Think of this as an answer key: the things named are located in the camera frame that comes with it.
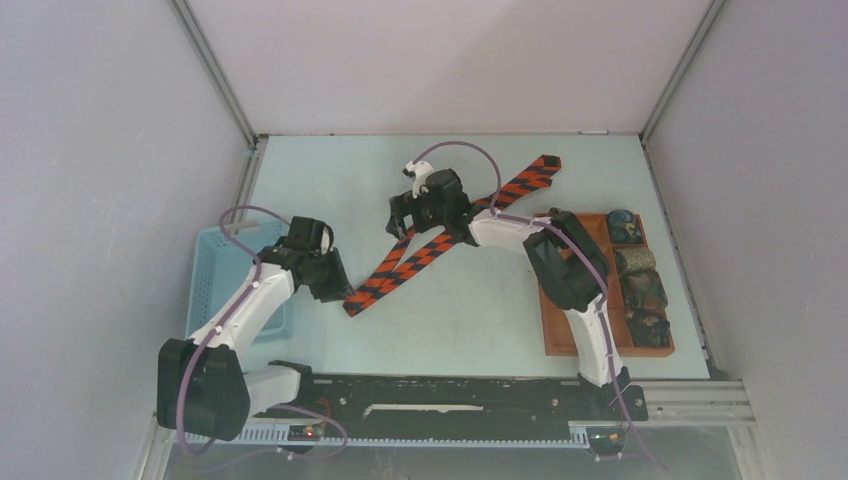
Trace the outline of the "orange navy striped tie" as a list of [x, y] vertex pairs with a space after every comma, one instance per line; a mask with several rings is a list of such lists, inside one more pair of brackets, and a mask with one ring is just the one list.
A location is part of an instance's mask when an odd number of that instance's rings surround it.
[[[553, 183], [553, 176], [561, 168], [560, 157], [540, 156], [502, 187], [496, 197], [495, 206], [503, 210], [531, 193], [549, 188]], [[372, 275], [343, 302], [343, 309], [349, 317], [359, 315], [392, 293], [457, 244], [448, 233], [443, 232], [406, 259], [402, 259], [413, 235], [414, 232], [398, 240]]]

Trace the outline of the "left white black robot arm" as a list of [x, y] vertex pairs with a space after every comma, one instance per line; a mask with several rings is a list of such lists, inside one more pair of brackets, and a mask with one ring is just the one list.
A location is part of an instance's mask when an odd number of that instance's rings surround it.
[[272, 245], [250, 254], [245, 280], [221, 309], [186, 339], [169, 339], [157, 365], [156, 418], [181, 436], [230, 441], [247, 420], [280, 405], [304, 416], [316, 403], [306, 365], [272, 361], [246, 371], [245, 354], [272, 316], [302, 287], [321, 303], [353, 292], [334, 232], [325, 222], [293, 217]]

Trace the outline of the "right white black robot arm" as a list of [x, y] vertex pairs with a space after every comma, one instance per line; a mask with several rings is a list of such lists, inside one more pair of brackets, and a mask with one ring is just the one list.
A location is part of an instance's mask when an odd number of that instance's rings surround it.
[[390, 200], [386, 230], [400, 238], [410, 229], [442, 227], [456, 242], [523, 254], [547, 298], [566, 316], [578, 353], [585, 411], [606, 418], [622, 403], [623, 363], [612, 340], [608, 314], [609, 263], [572, 212], [552, 208], [545, 216], [510, 215], [473, 204], [452, 169], [408, 164], [410, 190]]

